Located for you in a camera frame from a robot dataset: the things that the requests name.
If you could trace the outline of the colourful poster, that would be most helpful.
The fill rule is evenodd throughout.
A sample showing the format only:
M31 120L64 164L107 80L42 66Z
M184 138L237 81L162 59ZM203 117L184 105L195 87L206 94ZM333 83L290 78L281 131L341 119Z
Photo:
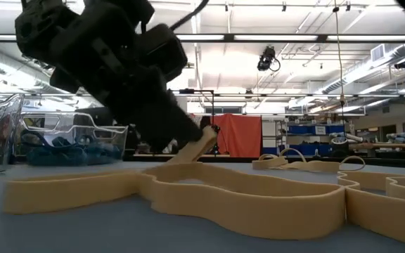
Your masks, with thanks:
M9 148L16 147L17 144L26 145L29 147L42 147L47 145L44 136L30 129L24 122L26 114L22 112L20 115L10 117L8 121L8 140L6 146Z

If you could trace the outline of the black overhead light bar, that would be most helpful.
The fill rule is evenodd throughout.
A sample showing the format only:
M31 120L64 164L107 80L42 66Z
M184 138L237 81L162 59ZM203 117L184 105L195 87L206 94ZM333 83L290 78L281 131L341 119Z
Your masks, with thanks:
M178 34L183 43L405 44L405 34Z

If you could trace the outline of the dark navy rubber band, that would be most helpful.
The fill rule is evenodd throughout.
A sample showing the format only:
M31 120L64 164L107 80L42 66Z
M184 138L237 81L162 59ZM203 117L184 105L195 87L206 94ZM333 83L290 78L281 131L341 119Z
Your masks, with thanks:
M66 151L72 148L84 149L85 145L69 142L62 136L55 137L50 143L37 131L23 130L20 134L20 140L23 145L33 148L46 148L50 151Z

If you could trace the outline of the wooden workbench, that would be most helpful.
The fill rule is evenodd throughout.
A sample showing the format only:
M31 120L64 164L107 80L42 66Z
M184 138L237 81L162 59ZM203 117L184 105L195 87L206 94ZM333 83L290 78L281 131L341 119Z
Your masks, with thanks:
M364 150L376 148L405 148L405 143L353 143L349 144L350 150Z

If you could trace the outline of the white ceiling vent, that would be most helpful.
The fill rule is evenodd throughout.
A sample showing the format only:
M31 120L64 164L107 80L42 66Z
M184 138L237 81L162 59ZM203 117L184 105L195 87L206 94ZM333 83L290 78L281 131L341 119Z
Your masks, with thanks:
M385 45L384 44L379 44L378 46L372 48L370 50L371 54L371 61L376 62L385 57Z

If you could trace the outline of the black monitor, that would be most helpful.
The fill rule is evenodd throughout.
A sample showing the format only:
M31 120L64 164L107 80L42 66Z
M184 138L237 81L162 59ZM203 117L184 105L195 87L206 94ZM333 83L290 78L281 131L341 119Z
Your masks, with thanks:
M75 110L74 125L111 127L114 122L113 115L106 107L82 108Z

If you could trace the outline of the orange cloth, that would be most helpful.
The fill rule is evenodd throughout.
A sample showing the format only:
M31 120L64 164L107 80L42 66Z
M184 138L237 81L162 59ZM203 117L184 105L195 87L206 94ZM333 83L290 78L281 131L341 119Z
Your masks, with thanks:
M230 157L261 155L261 117L224 114L215 116L212 123L220 128L217 137L220 153L228 153Z

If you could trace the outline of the tan wavy rubber band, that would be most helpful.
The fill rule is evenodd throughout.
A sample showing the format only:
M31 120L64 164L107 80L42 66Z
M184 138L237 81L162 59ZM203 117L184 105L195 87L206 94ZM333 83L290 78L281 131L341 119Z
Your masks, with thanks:
M345 187L347 220L375 233L405 242L405 175L339 171Z

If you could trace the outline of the black ceiling rail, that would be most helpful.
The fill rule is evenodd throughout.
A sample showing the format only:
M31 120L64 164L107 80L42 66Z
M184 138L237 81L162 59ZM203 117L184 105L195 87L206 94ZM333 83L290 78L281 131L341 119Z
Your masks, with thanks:
M30 97L91 97L91 94L73 94L73 93L0 93L0 98L9 97L14 94L20 94ZM339 98L340 94L308 94L308 93L258 93L258 94L243 94L243 93L179 93L178 91L172 92L176 97L252 97L252 98ZM345 98L403 98L405 93L392 93L392 94L344 94Z

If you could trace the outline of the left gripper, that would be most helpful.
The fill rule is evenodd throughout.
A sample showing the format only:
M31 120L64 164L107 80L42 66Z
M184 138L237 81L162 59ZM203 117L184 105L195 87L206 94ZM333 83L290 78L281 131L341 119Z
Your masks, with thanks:
M70 93L84 88L158 152L172 140L199 141L203 131L165 91L158 65L145 60L148 44L135 29L153 14L150 3L87 3L52 41L50 84Z

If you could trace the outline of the blue storage bin shelf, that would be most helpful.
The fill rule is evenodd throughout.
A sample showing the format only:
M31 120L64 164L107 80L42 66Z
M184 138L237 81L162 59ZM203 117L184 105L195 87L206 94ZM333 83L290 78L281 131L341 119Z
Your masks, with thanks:
M304 156L329 156L330 134L344 131L342 124L295 124L283 120L262 121L262 154L277 155L285 148Z

